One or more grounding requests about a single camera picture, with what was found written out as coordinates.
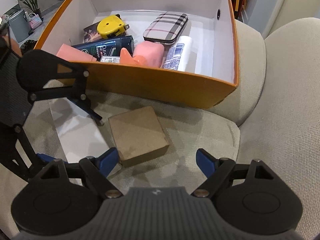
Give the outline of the long white box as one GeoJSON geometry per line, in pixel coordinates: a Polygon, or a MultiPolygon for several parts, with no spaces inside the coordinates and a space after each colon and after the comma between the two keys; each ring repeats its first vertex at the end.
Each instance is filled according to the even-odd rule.
{"type": "Polygon", "coordinates": [[[66,98],[49,101],[53,122],[68,163],[99,157],[110,149],[96,122],[66,98]]]}

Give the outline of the small brown cardboard box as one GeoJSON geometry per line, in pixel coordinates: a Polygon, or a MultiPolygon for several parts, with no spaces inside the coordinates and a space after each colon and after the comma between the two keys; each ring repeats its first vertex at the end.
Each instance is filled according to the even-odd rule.
{"type": "Polygon", "coordinates": [[[166,154],[169,142],[151,106],[108,119],[123,167],[135,166],[166,154]]]}

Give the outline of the pink bottle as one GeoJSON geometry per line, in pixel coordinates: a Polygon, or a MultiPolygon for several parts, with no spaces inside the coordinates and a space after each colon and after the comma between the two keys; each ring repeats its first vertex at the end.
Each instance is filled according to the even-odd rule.
{"type": "Polygon", "coordinates": [[[57,57],[66,61],[96,62],[97,59],[92,55],[63,44],[57,52],[57,57]]]}

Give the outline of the dark shampoo bottle with label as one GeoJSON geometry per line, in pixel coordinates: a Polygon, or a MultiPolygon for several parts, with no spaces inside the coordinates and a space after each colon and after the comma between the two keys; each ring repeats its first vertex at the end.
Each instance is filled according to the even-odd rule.
{"type": "Polygon", "coordinates": [[[73,48],[92,55],[99,62],[120,63],[120,52],[125,48],[130,55],[133,54],[134,40],[131,35],[120,36],[108,40],[99,40],[73,45],[73,48]]]}

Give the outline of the illustrated card box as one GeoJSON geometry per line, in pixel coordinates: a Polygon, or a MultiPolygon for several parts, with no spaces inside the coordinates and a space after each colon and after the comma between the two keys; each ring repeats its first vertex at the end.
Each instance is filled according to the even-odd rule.
{"type": "Polygon", "coordinates": [[[102,39],[101,35],[97,31],[99,22],[93,23],[90,26],[84,28],[84,42],[95,42],[102,39]]]}

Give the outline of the yellow tape measure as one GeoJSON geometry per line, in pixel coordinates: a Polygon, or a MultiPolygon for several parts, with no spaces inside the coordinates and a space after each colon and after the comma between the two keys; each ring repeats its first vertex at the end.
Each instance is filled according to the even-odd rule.
{"type": "Polygon", "coordinates": [[[130,26],[126,24],[119,14],[110,15],[101,20],[97,32],[103,39],[114,38],[124,34],[130,26]]]}

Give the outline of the pink rounded box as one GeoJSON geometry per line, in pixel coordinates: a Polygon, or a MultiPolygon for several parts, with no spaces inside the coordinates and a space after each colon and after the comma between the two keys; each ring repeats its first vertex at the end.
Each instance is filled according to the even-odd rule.
{"type": "Polygon", "coordinates": [[[134,63],[139,66],[160,68],[163,62],[164,46],[160,43],[144,41],[136,45],[133,51],[134,63]]]}

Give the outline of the white blue-print tube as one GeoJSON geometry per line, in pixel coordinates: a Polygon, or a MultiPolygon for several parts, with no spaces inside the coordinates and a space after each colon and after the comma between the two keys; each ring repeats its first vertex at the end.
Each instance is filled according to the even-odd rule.
{"type": "Polygon", "coordinates": [[[190,36],[180,36],[177,42],[170,47],[162,68],[185,72],[192,46],[193,39],[190,36]]]}

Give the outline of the plaid glasses case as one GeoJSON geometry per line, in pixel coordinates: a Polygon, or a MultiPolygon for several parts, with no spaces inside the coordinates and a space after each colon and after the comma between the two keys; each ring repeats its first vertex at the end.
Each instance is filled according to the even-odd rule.
{"type": "Polygon", "coordinates": [[[159,14],[145,29],[145,41],[158,42],[165,45],[174,44],[188,23],[188,15],[178,12],[159,14]]]}

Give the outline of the black lined waste bin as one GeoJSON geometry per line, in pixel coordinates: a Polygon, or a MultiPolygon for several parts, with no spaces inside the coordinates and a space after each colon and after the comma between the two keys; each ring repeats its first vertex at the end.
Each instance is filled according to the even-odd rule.
{"type": "Polygon", "coordinates": [[[37,40],[26,40],[21,46],[21,54],[24,55],[26,52],[33,50],[37,44],[37,40]]]}

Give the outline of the grey bin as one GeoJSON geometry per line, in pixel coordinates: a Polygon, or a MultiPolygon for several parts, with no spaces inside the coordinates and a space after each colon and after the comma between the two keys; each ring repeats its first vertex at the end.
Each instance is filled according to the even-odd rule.
{"type": "Polygon", "coordinates": [[[31,28],[23,9],[11,15],[8,22],[17,42],[22,42],[29,36],[31,28]]]}

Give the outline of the pink woven basket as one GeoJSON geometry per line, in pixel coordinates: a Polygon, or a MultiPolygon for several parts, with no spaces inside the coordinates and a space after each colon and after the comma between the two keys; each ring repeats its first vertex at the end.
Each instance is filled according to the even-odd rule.
{"type": "Polygon", "coordinates": [[[42,24],[40,16],[38,14],[35,14],[34,12],[28,15],[28,22],[31,29],[36,29],[42,24]]]}

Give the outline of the orange pointed toy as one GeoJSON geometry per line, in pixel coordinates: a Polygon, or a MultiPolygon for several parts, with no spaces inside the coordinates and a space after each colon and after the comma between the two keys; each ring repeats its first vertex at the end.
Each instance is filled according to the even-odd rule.
{"type": "Polygon", "coordinates": [[[136,48],[131,56],[126,48],[122,48],[120,51],[120,64],[146,66],[148,62],[144,57],[143,51],[144,49],[142,48],[136,48]]]}

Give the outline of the orange cardboard box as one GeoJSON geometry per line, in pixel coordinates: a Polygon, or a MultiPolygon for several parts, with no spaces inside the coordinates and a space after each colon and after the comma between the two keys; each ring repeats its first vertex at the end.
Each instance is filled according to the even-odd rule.
{"type": "Polygon", "coordinates": [[[36,49],[56,54],[63,44],[83,42],[83,30],[119,14],[136,43],[162,12],[188,15],[184,35],[193,40],[186,72],[88,62],[89,89],[210,108],[239,84],[236,24],[231,0],[65,0],[40,36],[36,49]]]}

